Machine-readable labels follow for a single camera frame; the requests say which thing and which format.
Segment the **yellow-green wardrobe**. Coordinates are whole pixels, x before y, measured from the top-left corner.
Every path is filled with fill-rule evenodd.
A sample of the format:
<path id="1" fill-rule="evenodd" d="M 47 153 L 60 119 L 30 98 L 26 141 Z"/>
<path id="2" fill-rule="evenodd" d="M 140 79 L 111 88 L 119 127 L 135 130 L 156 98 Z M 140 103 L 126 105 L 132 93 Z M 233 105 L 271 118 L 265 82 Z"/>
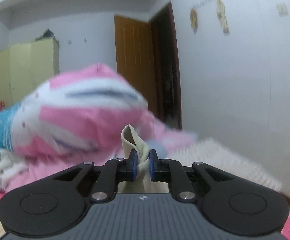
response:
<path id="1" fill-rule="evenodd" d="M 59 43 L 55 38 L 15 44 L 0 51 L 0 102 L 12 106 L 59 72 Z"/>

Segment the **light pink quilt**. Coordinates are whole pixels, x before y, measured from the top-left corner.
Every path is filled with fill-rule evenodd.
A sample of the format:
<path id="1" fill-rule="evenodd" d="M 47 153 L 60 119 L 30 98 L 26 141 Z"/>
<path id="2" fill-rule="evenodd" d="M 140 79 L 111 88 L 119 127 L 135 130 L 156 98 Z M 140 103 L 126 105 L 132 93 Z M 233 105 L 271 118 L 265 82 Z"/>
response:
<path id="1" fill-rule="evenodd" d="M 121 145 L 121 133 L 130 125 L 156 150 L 160 158 L 193 144 L 197 134 L 168 127 L 150 111 L 99 111 L 81 120 L 61 112 L 69 128 L 54 126 L 49 116 L 23 121 L 11 133 L 13 152 L 25 158 L 64 157 L 75 153 L 110 151 Z"/>

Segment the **beige zip hoodie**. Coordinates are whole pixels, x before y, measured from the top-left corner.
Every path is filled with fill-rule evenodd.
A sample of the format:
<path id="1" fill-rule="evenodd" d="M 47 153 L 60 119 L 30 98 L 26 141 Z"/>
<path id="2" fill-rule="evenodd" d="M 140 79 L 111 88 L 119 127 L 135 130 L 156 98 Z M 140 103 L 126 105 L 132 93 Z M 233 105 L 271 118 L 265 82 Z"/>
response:
<path id="1" fill-rule="evenodd" d="M 49 175 L 65 170 L 83 161 L 93 161 L 102 165 L 109 159 L 127 158 L 131 150 L 136 150 L 138 155 L 137 179 L 134 183 L 122 182 L 118 186 L 119 192 L 130 193 L 166 193 L 166 183 L 153 183 L 149 177 L 149 151 L 153 147 L 148 141 L 143 141 L 132 126 L 126 126 L 121 133 L 121 145 L 110 151 L 95 153 L 75 153 L 64 157 L 41 156 L 38 158 L 25 158 L 27 170 L 16 175 L 2 193 L 45 178 Z"/>

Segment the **crumpled white cloth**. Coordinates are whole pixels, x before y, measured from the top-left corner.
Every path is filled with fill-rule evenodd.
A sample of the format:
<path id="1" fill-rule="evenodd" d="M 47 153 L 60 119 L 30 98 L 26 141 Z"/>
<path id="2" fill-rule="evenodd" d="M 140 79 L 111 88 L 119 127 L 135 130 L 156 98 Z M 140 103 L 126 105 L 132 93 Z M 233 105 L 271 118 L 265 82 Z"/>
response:
<path id="1" fill-rule="evenodd" d="M 0 191 L 4 192 L 9 182 L 21 172 L 27 170 L 24 158 L 4 148 L 0 149 Z"/>

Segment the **brown wooden door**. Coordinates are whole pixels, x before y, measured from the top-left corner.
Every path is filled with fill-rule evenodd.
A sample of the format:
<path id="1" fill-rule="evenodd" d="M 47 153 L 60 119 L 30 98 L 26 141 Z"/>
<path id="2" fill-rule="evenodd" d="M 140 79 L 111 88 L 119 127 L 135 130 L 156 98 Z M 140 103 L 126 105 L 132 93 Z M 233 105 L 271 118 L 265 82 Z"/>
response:
<path id="1" fill-rule="evenodd" d="M 114 17 L 117 71 L 148 102 L 149 110 L 182 128 L 179 54 L 172 3 L 149 22 Z"/>

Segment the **large pink blue cartoon pillow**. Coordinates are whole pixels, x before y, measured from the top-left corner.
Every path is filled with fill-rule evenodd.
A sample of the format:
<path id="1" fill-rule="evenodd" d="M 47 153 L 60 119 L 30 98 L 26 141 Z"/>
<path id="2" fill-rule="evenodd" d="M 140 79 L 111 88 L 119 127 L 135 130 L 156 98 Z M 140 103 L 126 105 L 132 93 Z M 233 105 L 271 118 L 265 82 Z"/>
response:
<path id="1" fill-rule="evenodd" d="M 148 110 L 148 103 L 111 67 L 97 63 L 82 70 L 52 77 L 19 103 L 0 111 L 0 149 L 13 152 L 11 133 L 23 121 L 49 116 L 54 126 L 69 128 L 61 112 L 77 119 L 87 119 L 99 111 Z"/>

